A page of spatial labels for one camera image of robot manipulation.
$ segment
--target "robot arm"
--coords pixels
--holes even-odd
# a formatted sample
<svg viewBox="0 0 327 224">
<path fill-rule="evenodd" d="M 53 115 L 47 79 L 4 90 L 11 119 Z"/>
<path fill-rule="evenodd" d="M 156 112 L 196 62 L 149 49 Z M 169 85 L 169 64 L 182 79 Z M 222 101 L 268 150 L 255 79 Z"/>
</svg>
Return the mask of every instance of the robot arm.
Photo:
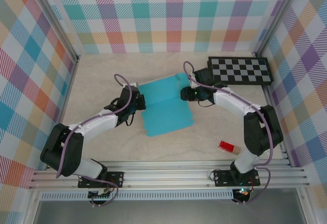
<svg viewBox="0 0 327 224">
<path fill-rule="evenodd" d="M 234 113 L 244 122 L 244 143 L 246 148 L 238 155 L 238 158 L 230 166 L 230 175 L 233 183 L 241 185 L 248 181 L 248 177 L 253 173 L 255 164 L 259 161 L 262 154 L 270 150 L 268 133 L 263 126 L 263 121 L 257 114 L 259 110 L 268 123 L 272 136 L 273 147 L 275 148 L 283 140 L 276 112 L 270 105 L 264 107 L 257 104 L 251 106 L 245 99 L 238 99 L 233 96 L 233 92 L 225 84 L 215 81 L 207 68 L 195 71 L 191 78 L 198 83 L 218 87 L 218 90 L 199 86 L 191 81 L 190 87 L 181 90 L 181 99 L 185 101 L 204 101 L 226 108 Z"/>
<path fill-rule="evenodd" d="M 82 122 L 69 126 L 61 123 L 55 125 L 41 152 L 41 161 L 58 171 L 67 136 L 74 128 L 79 127 L 68 141 L 61 174 L 65 177 L 78 175 L 105 180 L 107 168 L 95 160 L 82 157 L 83 143 L 87 143 L 95 136 L 106 130 L 113 129 L 123 122 L 127 123 L 129 116 L 134 116 L 136 110 L 146 108 L 144 96 L 140 94 L 136 84 L 131 86 L 131 90 L 131 102 L 124 110 L 116 114 L 108 115 L 108 113 L 115 112 L 126 105 L 130 95 L 127 86 L 123 88 L 119 98 L 114 99 L 108 106 L 104 107 L 96 118 L 87 123 L 83 122 L 84 125 L 81 125 Z"/>
</svg>

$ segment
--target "plaid wall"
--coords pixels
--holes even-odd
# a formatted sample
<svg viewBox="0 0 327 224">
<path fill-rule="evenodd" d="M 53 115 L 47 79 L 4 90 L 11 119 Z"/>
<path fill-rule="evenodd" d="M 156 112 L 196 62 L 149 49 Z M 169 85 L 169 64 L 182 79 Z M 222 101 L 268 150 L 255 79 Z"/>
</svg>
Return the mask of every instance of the plaid wall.
<svg viewBox="0 0 327 224">
<path fill-rule="evenodd" d="M 128 53 L 249 50 L 277 0 L 60 1 L 87 53 Z"/>
<path fill-rule="evenodd" d="M 18 223 L 73 60 L 36 0 L 0 0 L 0 223 Z"/>
<path fill-rule="evenodd" d="M 253 50 L 251 50 L 254 53 L 258 52 L 258 49 L 259 49 L 260 45 L 262 44 L 262 41 L 263 41 L 264 37 L 266 36 L 267 31 L 270 28 L 273 20 L 275 19 L 275 16 L 276 16 L 277 12 L 279 11 L 279 9 L 280 9 L 280 7 L 282 5 L 282 2 L 283 2 L 283 0 L 277 0 L 273 10 L 270 13 L 268 21 L 266 22 L 265 27 L 264 27 L 263 31 L 261 32 L 260 38 L 259 38 L 258 42 L 255 45 L 255 48 Z"/>
<path fill-rule="evenodd" d="M 80 54 L 80 50 L 77 47 L 76 42 L 75 42 L 74 38 L 72 37 L 72 34 L 69 32 L 67 24 L 63 20 L 63 17 L 59 12 L 58 7 L 56 6 L 56 4 L 54 3 L 53 0 L 48 0 L 48 3 L 50 4 L 50 6 L 52 7 L 54 13 L 56 14 L 58 21 L 60 22 L 63 30 L 66 32 L 66 35 L 69 38 L 69 40 L 70 40 L 73 48 L 75 49 L 76 53 Z"/>
<path fill-rule="evenodd" d="M 327 0 L 294 0 L 264 55 L 288 148 L 327 223 Z"/>
</svg>

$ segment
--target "checkerboard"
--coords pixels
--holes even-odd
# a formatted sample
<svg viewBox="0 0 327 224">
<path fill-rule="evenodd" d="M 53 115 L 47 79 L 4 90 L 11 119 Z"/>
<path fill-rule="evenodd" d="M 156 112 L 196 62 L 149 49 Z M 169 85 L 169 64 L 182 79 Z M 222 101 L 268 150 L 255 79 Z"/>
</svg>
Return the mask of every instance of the checkerboard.
<svg viewBox="0 0 327 224">
<path fill-rule="evenodd" d="M 227 85 L 270 85 L 273 81 L 267 58 L 209 57 L 215 81 Z"/>
</svg>

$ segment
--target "blue towel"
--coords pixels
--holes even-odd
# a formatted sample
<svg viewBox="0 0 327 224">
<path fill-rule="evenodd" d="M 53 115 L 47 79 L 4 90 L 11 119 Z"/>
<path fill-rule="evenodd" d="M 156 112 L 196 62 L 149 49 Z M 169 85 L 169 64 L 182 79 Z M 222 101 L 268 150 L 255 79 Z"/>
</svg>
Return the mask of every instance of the blue towel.
<svg viewBox="0 0 327 224">
<path fill-rule="evenodd" d="M 158 136 L 193 125 L 188 102 L 180 99 L 180 90 L 189 86 L 185 73 L 139 86 L 146 110 L 142 112 L 147 136 Z"/>
</svg>

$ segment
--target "purple cable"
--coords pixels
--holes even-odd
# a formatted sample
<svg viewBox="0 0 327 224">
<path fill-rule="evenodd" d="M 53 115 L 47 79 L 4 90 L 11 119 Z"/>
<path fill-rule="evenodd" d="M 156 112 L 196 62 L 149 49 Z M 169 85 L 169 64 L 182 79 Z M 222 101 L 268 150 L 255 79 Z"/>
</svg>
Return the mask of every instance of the purple cable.
<svg viewBox="0 0 327 224">
<path fill-rule="evenodd" d="M 243 102 L 245 105 L 250 106 L 260 116 L 260 118 L 262 119 L 262 121 L 263 121 L 263 123 L 264 123 L 264 125 L 266 127 L 266 130 L 267 130 L 268 139 L 269 139 L 269 149 L 270 149 L 270 152 L 269 152 L 269 158 L 268 158 L 268 160 L 265 163 L 255 164 L 254 167 L 257 167 L 257 166 L 265 166 L 265 165 L 269 164 L 270 161 L 272 160 L 274 147 L 273 147 L 273 143 L 272 143 L 272 136 L 271 136 L 271 132 L 270 132 L 270 129 L 269 129 L 269 125 L 268 125 L 268 123 L 267 123 L 264 115 L 255 106 L 253 106 L 247 100 L 244 100 L 242 97 L 236 95 L 235 93 L 229 92 L 227 90 L 224 90 L 224 89 L 221 89 L 221 88 L 218 88 L 218 87 L 213 87 L 213 86 L 209 86 L 209 85 L 203 85 L 203 84 L 197 82 L 196 80 L 192 79 L 192 77 L 189 75 L 189 73 L 186 70 L 186 66 L 185 66 L 186 64 L 189 64 L 191 66 L 192 72 L 194 72 L 194 66 L 189 61 L 185 61 L 183 63 L 183 69 L 184 69 L 185 74 L 195 84 L 200 85 L 200 86 L 205 87 L 205 88 L 219 90 L 219 91 L 224 92 L 224 93 L 226 93 L 228 95 L 231 95 L 231 96 L 235 97 L 236 99 L 238 99 L 239 101 Z M 249 200 L 248 203 L 251 203 L 253 200 L 257 199 L 267 189 L 267 187 L 268 187 L 268 185 L 270 183 L 270 178 L 271 178 L 271 172 L 270 172 L 270 170 L 268 168 L 265 168 L 265 167 L 258 167 L 257 169 L 265 169 L 265 170 L 267 170 L 268 171 L 268 180 L 267 180 L 267 183 L 266 183 L 265 187 L 262 189 L 262 191 L 255 198 Z"/>
<path fill-rule="evenodd" d="M 92 120 L 94 120 L 96 118 L 99 118 L 101 116 L 108 116 L 108 115 L 113 115 L 113 114 L 119 113 L 120 111 L 123 111 L 125 108 L 127 108 L 127 106 L 129 105 L 129 103 L 131 102 L 131 100 L 132 100 L 132 88 L 131 88 L 129 82 L 123 76 L 121 76 L 120 74 L 115 74 L 113 77 L 117 81 L 117 83 L 120 84 L 121 86 L 123 86 L 123 85 L 117 80 L 117 78 L 116 78 L 117 76 L 120 77 L 120 78 L 122 78 L 126 82 L 126 84 L 128 86 L 128 89 L 129 89 L 129 98 L 128 98 L 127 103 L 125 104 L 125 106 L 123 106 L 122 108 L 118 109 L 117 111 L 110 112 L 110 113 L 105 113 L 105 114 L 102 114 L 102 115 L 98 114 L 98 115 L 96 115 L 94 117 L 88 118 L 87 120 L 81 122 L 78 126 L 76 126 L 75 128 L 72 129 L 72 131 L 68 134 L 68 136 L 67 136 L 67 138 L 65 140 L 65 144 L 64 144 L 63 149 L 62 149 L 60 163 L 59 163 L 59 168 L 58 168 L 58 172 L 57 172 L 56 178 L 59 178 L 60 177 L 61 170 L 62 170 L 62 165 L 63 165 L 63 161 L 64 161 L 64 158 L 65 158 L 65 153 L 66 153 L 66 149 L 67 149 L 67 145 L 68 145 L 69 139 L 71 138 L 72 134 L 79 128 L 79 126 L 83 126 L 86 123 L 88 123 L 88 122 L 90 122 L 90 121 L 92 121 Z"/>
<path fill-rule="evenodd" d="M 109 199 L 109 200 L 107 200 L 106 202 L 104 202 L 104 204 L 102 204 L 102 205 L 97 205 L 97 204 L 95 204 L 94 202 L 93 202 L 93 199 L 95 198 L 95 197 L 93 197 L 93 198 L 91 198 L 91 203 L 93 204 L 93 206 L 96 206 L 96 207 L 102 207 L 102 206 L 106 206 L 106 205 L 108 205 L 108 204 L 110 204 L 117 196 L 118 196 L 118 186 L 115 184 L 115 183 L 113 183 L 113 182 L 109 182 L 109 181 L 103 181 L 103 180 L 98 180 L 98 179 L 93 179 L 93 178 L 90 178 L 90 177 L 84 177 L 84 176 L 82 176 L 83 178 L 85 178 L 85 179 L 88 179 L 88 180 L 90 180 L 90 181 L 94 181 L 94 182 L 102 182 L 102 183 L 107 183 L 107 184 L 110 184 L 111 186 L 114 186 L 115 188 L 116 188 L 116 193 L 115 193 L 115 195 L 111 198 L 111 199 Z"/>
</svg>

